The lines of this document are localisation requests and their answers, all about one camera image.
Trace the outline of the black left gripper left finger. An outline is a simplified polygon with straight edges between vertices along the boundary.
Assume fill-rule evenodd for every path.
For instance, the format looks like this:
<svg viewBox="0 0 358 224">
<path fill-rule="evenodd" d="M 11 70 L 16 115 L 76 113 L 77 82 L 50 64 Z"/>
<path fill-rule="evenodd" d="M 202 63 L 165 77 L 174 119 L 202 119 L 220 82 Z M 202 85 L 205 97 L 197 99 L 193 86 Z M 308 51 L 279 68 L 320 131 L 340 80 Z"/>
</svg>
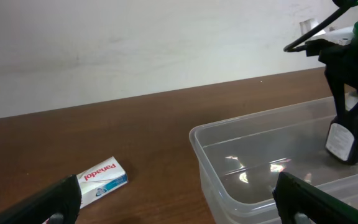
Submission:
<svg viewBox="0 0 358 224">
<path fill-rule="evenodd" d="M 0 224 L 74 224 L 81 206 L 76 175 L 69 175 L 0 212 Z"/>
</svg>

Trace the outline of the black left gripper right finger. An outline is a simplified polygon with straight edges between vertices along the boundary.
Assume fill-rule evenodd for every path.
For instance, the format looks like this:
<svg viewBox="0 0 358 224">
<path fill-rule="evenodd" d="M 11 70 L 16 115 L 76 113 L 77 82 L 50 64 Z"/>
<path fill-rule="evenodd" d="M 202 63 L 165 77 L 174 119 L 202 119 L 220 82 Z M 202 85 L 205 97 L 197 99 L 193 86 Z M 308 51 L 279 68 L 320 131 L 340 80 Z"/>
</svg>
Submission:
<svg viewBox="0 0 358 224">
<path fill-rule="evenodd" d="M 358 224 L 358 210 L 288 172 L 272 192 L 283 224 Z"/>
</svg>

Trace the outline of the dark bottle white cap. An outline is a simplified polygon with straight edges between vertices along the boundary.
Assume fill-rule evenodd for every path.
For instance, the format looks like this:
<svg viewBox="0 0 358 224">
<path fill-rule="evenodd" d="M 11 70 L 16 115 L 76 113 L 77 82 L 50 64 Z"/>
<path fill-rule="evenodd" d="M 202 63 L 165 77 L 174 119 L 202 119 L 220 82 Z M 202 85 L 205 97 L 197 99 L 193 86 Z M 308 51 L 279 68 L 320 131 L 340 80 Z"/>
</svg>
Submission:
<svg viewBox="0 0 358 224">
<path fill-rule="evenodd" d="M 343 164 L 358 164 L 358 116 L 350 121 L 335 116 L 329 125 L 325 149 Z"/>
</svg>

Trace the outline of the white Panadol box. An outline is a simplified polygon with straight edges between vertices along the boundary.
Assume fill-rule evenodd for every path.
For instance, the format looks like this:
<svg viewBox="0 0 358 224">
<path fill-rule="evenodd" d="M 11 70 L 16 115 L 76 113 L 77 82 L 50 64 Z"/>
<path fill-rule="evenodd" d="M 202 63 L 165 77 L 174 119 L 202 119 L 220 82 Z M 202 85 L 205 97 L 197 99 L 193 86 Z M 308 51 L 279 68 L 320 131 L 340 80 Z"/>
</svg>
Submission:
<svg viewBox="0 0 358 224">
<path fill-rule="evenodd" d="M 45 223 L 75 223 L 82 208 L 128 183 L 125 170 L 110 157 L 68 178 L 59 193 L 63 200 Z"/>
</svg>

